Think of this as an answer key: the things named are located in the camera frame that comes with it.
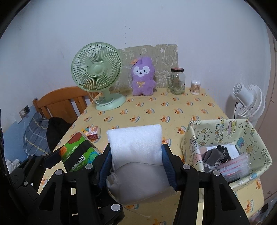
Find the green desk fan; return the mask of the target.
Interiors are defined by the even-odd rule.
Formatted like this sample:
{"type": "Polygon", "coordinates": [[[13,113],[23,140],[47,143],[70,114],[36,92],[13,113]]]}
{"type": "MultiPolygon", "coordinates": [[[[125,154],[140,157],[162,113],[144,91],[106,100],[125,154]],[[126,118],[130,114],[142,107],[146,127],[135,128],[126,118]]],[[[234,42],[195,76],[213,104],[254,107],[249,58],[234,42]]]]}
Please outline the green desk fan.
{"type": "Polygon", "coordinates": [[[111,93],[109,88],[122,71],[121,56],[112,45],[95,42],[77,52],[71,64],[71,74],[76,85],[88,92],[98,111],[109,111],[122,106],[126,97],[111,93]]]}

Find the blue plaid bedding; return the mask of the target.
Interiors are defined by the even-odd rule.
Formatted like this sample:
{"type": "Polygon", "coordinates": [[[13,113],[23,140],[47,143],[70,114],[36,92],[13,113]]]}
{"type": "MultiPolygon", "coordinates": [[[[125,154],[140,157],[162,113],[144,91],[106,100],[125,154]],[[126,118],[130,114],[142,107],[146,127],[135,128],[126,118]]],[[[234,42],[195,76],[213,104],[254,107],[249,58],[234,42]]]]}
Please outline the blue plaid bedding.
{"type": "Polygon", "coordinates": [[[47,128],[48,120],[39,112],[36,112],[26,127],[23,136],[23,147],[27,157],[31,155],[39,157],[51,153],[46,137],[47,128]]]}

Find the black chair back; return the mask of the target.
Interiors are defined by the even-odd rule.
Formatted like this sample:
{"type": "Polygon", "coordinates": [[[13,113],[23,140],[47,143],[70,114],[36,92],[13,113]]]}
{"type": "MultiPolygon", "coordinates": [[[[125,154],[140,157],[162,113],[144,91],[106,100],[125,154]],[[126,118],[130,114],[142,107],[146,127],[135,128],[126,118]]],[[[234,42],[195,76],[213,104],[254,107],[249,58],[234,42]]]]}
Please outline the black chair back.
{"type": "Polygon", "coordinates": [[[70,129],[72,123],[67,123],[64,119],[53,117],[48,121],[48,128],[46,131],[46,139],[48,147],[51,152],[54,151],[60,140],[70,129]]]}

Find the black plastic bundle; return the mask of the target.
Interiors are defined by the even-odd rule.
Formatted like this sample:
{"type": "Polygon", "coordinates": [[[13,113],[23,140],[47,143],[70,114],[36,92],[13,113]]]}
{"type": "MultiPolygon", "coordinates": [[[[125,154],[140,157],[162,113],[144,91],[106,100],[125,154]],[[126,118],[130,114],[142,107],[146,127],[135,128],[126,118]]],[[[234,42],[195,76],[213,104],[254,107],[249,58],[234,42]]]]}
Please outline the black plastic bundle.
{"type": "Polygon", "coordinates": [[[231,160],[227,147],[218,145],[216,149],[218,149],[218,151],[222,153],[223,158],[219,160],[221,164],[231,160]]]}

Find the white floor fan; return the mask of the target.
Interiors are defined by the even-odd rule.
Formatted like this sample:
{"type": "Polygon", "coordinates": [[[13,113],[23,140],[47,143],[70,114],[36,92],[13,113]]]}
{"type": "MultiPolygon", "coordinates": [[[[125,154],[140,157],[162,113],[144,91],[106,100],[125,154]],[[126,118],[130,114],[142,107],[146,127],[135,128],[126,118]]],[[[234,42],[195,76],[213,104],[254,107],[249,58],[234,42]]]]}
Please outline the white floor fan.
{"type": "Polygon", "coordinates": [[[235,119],[239,117],[255,122],[262,116],[266,102],[259,86],[237,83],[233,88],[233,94],[238,100],[234,109],[235,119]]]}

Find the beige cartoon backboard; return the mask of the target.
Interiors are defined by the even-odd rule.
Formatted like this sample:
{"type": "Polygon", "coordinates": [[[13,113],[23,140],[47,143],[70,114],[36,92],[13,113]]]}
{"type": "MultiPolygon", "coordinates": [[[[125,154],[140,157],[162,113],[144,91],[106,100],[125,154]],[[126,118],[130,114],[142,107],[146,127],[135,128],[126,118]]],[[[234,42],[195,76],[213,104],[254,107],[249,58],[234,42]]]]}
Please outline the beige cartoon backboard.
{"type": "Polygon", "coordinates": [[[110,88],[128,89],[131,87],[131,67],[135,59],[150,57],[155,67],[154,79],[157,88],[165,88],[170,69],[178,67],[178,55],[176,44],[157,44],[155,46],[135,46],[119,50],[122,59],[122,72],[119,79],[110,88]]]}

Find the clear plastic bag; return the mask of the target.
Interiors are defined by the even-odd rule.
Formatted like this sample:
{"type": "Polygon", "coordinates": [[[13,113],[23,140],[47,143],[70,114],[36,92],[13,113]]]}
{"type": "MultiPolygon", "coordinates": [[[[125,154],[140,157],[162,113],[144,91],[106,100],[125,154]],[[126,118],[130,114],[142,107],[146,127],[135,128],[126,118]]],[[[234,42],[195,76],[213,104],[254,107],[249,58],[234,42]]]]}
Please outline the clear plastic bag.
{"type": "Polygon", "coordinates": [[[237,181],[251,173],[251,159],[248,153],[241,154],[217,167],[228,183],[237,181]]]}

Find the wall power socket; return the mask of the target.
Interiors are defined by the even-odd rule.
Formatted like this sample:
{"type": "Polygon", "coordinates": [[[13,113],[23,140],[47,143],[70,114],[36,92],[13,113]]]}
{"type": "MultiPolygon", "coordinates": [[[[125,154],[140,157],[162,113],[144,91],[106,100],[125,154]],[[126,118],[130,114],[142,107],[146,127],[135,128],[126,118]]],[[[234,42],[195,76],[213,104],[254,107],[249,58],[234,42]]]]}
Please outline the wall power socket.
{"type": "Polygon", "coordinates": [[[19,112],[20,117],[23,119],[29,112],[30,112],[30,108],[29,108],[29,106],[27,105],[26,107],[24,107],[24,109],[22,109],[22,110],[19,112]]]}

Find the white towel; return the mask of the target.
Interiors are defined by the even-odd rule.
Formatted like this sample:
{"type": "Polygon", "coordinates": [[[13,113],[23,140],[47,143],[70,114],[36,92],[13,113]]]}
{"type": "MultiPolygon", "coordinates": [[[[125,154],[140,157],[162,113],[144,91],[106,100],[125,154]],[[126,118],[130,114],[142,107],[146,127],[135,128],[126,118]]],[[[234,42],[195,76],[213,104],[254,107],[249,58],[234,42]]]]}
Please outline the white towel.
{"type": "Polygon", "coordinates": [[[122,205],[160,201],[176,195],[162,163],[160,124],[107,131],[112,172],[107,187],[122,205]]]}

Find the dark grey drawstring pouch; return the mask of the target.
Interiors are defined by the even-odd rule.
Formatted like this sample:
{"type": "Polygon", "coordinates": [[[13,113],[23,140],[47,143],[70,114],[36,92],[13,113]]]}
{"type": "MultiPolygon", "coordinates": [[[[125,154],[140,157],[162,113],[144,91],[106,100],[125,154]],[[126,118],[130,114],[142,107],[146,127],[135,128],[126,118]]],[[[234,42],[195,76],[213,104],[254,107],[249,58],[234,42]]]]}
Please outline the dark grey drawstring pouch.
{"type": "Polygon", "coordinates": [[[204,171],[210,173],[219,166],[220,161],[224,159],[224,155],[218,149],[211,149],[202,154],[202,161],[204,165],[204,171]]]}

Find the yellow cartoon tablecloth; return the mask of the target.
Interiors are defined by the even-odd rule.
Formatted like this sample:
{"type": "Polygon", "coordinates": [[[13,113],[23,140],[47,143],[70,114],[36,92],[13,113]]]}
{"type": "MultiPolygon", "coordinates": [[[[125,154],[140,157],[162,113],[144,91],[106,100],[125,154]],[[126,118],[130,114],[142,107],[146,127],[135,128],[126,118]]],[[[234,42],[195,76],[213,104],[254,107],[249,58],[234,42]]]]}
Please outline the yellow cartoon tablecloth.
{"type": "Polygon", "coordinates": [[[63,146],[75,133],[93,126],[100,129],[100,137],[94,145],[104,150],[108,143],[106,132],[110,129],[160,124],[162,142],[182,161],[200,169],[200,157],[183,146],[183,140],[189,141],[195,136],[200,146],[233,143],[240,152],[252,158],[253,172],[232,183],[231,188],[247,217],[254,218],[264,205],[259,177],[264,172],[268,153],[248,120],[228,119],[205,90],[201,90],[199,96],[189,91],[174,95],[165,88],[158,88],[150,97],[134,97],[130,90],[123,94],[126,102],[114,110],[98,111],[93,104],[89,105],[58,139],[55,148],[63,146]]]}

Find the cotton swab container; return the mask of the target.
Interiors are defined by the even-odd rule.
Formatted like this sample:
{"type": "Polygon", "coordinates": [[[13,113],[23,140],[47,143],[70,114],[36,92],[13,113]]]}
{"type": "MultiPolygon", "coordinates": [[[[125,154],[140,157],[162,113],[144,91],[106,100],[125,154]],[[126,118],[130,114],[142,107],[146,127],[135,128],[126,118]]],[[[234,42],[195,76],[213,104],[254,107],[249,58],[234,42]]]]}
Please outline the cotton swab container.
{"type": "Polygon", "coordinates": [[[197,80],[192,80],[191,81],[191,88],[190,88],[190,92],[193,95],[199,95],[200,94],[200,86],[201,86],[201,82],[197,81],[197,80]]]}

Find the yellow cartoon storage box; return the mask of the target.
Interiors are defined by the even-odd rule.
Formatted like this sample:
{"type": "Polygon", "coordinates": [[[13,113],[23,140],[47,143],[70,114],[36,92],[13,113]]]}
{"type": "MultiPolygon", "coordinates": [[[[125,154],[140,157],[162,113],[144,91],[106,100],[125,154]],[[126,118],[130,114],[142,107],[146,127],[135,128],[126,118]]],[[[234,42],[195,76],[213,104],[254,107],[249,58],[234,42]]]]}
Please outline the yellow cartoon storage box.
{"type": "Polygon", "coordinates": [[[185,163],[204,172],[202,154],[218,145],[227,147],[231,160],[244,153],[250,155],[251,173],[229,183],[234,191],[260,177],[272,165],[263,140],[247,119],[191,121],[181,142],[185,163]]]}

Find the green orange tissue pack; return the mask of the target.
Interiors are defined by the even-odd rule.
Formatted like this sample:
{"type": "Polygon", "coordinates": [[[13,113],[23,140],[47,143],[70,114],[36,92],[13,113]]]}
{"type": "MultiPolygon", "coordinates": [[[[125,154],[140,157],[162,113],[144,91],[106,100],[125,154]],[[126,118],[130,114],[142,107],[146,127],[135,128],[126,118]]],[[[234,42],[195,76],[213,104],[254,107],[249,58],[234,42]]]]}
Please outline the green orange tissue pack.
{"type": "Polygon", "coordinates": [[[78,171],[83,166],[92,164],[94,159],[101,154],[81,132],[74,134],[58,151],[67,172],[78,171]]]}

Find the glass jar with lid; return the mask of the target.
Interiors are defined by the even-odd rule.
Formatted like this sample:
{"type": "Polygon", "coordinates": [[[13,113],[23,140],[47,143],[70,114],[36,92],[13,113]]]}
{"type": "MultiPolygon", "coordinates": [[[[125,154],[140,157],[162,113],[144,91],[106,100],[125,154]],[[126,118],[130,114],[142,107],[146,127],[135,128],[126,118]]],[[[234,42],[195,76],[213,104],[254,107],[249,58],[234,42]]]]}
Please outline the glass jar with lid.
{"type": "Polygon", "coordinates": [[[172,67],[171,74],[167,76],[167,88],[175,95],[182,95],[185,92],[185,74],[184,69],[172,67]]]}

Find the cartoon tissue pack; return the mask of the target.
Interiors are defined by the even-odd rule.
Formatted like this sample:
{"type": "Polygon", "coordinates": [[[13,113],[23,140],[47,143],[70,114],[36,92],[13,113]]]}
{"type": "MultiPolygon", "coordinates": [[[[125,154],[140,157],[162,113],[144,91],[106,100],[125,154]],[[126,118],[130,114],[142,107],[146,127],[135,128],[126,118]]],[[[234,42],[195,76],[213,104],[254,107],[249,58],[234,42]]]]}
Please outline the cartoon tissue pack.
{"type": "Polygon", "coordinates": [[[101,138],[101,129],[98,126],[90,125],[84,128],[82,132],[91,142],[97,142],[101,138]]]}

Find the purple plush toy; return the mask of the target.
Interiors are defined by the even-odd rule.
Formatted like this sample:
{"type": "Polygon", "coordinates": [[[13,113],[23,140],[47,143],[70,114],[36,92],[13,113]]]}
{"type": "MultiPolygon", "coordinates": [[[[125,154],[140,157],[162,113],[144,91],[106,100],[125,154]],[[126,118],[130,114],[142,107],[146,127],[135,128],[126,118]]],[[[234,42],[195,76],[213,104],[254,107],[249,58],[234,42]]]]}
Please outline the purple plush toy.
{"type": "Polygon", "coordinates": [[[142,57],[133,62],[131,68],[131,88],[134,96],[151,96],[156,87],[155,67],[150,57],[142,57]]]}

